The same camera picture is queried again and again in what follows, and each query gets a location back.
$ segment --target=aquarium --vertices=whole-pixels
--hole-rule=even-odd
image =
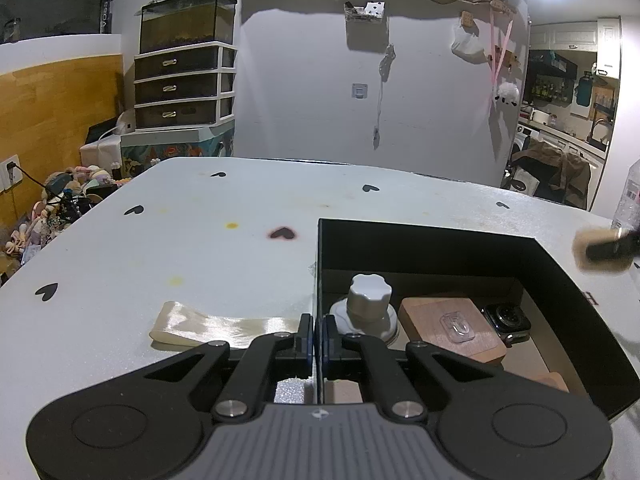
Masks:
[[[164,0],[142,8],[140,54],[178,46],[233,43],[236,0]]]

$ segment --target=gray gripper base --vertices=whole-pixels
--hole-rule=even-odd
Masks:
[[[384,419],[373,404],[268,404],[220,426],[174,480],[468,480],[426,430]]]

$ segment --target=brush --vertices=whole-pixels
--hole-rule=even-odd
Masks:
[[[625,272],[640,256],[640,232],[588,228],[575,234],[572,247],[580,270]]]

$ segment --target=satin ribbon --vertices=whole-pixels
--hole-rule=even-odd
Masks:
[[[208,316],[177,301],[167,301],[149,335],[155,341],[171,345],[198,346],[219,339],[227,341],[232,348],[247,348],[260,335],[295,333],[299,323],[299,320],[283,317]]]
[[[509,22],[509,26],[507,27],[507,33],[504,35],[504,39],[502,40],[502,52],[500,53],[500,62],[498,65],[495,63],[495,25],[494,25],[494,8],[489,8],[489,21],[491,25],[491,88],[492,88],[492,96],[491,100],[495,97],[496,86],[498,83],[498,74],[500,73],[500,69],[502,68],[502,64],[504,63],[504,56],[507,53],[507,46],[509,45],[509,38],[511,37],[511,29],[513,28],[513,20]]]

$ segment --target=watch face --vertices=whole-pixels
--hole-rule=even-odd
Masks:
[[[485,312],[494,326],[502,333],[511,334],[531,330],[531,323],[522,309],[511,303],[489,305]]]

